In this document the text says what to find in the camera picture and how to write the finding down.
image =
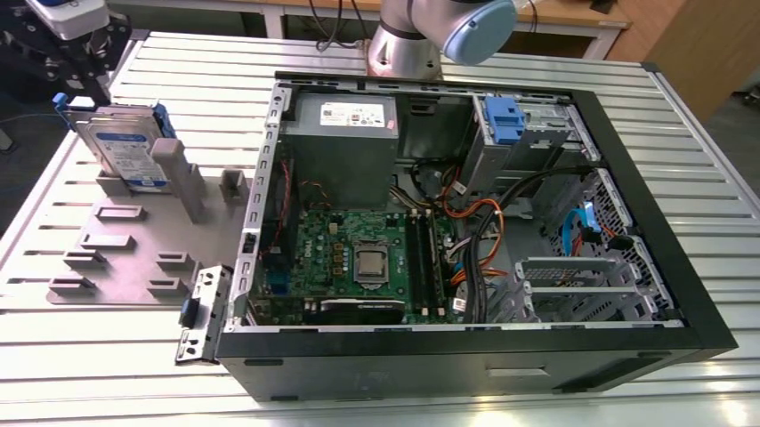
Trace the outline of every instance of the blue cable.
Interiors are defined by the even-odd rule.
[[[8,101],[13,102],[16,104],[16,106],[19,107],[19,109],[21,109],[23,111],[25,111],[28,114],[39,114],[41,115],[45,119],[48,120],[53,120],[56,123],[60,123],[60,121],[56,118],[51,118],[52,115],[55,115],[55,113],[49,113],[47,111],[36,111],[35,109],[32,109],[29,106],[27,106],[23,102],[19,102],[16,100],[16,98],[13,98],[11,95],[8,95],[5,92],[0,92],[0,96],[7,99]]]
[[[590,228],[596,233],[602,232],[602,228],[596,221],[594,204],[584,202],[584,208],[576,207],[565,215],[562,223],[562,252],[565,256],[570,256],[573,251],[573,222],[576,215],[581,218],[581,225]]]

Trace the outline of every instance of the floor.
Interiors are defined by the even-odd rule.
[[[0,92],[0,130],[15,141],[12,153],[0,154],[0,236],[48,164],[67,127],[47,101],[20,102]],[[19,115],[40,114],[7,121]],[[732,97],[705,125],[723,152],[760,194],[760,107]]]

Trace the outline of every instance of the power supply label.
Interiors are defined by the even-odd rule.
[[[128,184],[139,186],[143,190],[154,187],[159,191],[166,186],[166,175],[160,166],[150,156],[151,143],[139,133],[95,134],[101,145],[101,151],[108,162]]]
[[[326,102],[319,112],[322,126],[385,127],[382,104]]]

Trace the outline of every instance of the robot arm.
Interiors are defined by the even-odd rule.
[[[511,0],[383,0],[369,47],[371,74],[430,79],[441,52],[457,63],[486,60],[517,24]]]
[[[119,64],[132,29],[104,0],[4,0],[0,5],[0,61],[69,92],[111,103],[108,71]]]

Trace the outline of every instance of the cpu socket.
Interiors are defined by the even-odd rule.
[[[382,243],[354,245],[354,282],[365,289],[379,289],[389,283],[389,247]]]

